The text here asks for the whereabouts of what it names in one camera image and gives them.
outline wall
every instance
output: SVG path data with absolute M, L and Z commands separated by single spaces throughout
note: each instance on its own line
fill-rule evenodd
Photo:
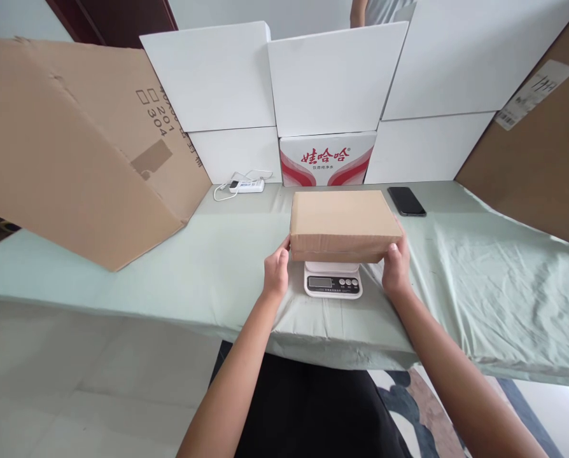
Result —
M 0 0 L 0 38 L 72 41 L 45 0 Z
M 169 0 L 179 29 L 264 20 L 272 39 L 347 29 L 352 0 Z

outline kitchen scale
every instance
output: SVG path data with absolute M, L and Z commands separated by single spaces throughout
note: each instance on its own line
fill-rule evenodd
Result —
M 359 299 L 363 293 L 359 264 L 306 262 L 304 289 L 310 297 Z

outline person's left hand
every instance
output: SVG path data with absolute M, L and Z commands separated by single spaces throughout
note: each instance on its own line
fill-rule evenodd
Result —
M 274 254 L 268 256 L 263 266 L 265 268 L 265 277 L 263 278 L 263 294 L 268 296 L 276 296 L 282 299 L 289 285 L 289 273 L 286 266 L 289 262 L 289 245 L 291 244 L 291 236 L 287 235 L 283 243 L 274 251 Z

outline wahaha box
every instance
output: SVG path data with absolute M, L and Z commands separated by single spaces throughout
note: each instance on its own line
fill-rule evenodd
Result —
M 375 132 L 307 135 L 280 139 L 285 186 L 363 184 Z

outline white cardboard box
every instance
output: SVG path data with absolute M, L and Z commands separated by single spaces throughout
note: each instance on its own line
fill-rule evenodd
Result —
M 569 0 L 416 3 L 383 120 L 498 111 L 569 22 Z
M 227 183 L 234 172 L 268 170 L 267 183 L 281 183 L 276 127 L 190 132 L 189 138 L 213 184 Z M 263 176 L 253 173 L 251 178 Z
M 407 24 L 268 43 L 278 136 L 375 130 Z
M 284 185 L 363 184 L 375 141 L 374 131 L 281 138 Z
M 365 184 L 453 180 L 494 115 L 382 121 Z
M 140 39 L 185 132 L 276 125 L 265 22 Z

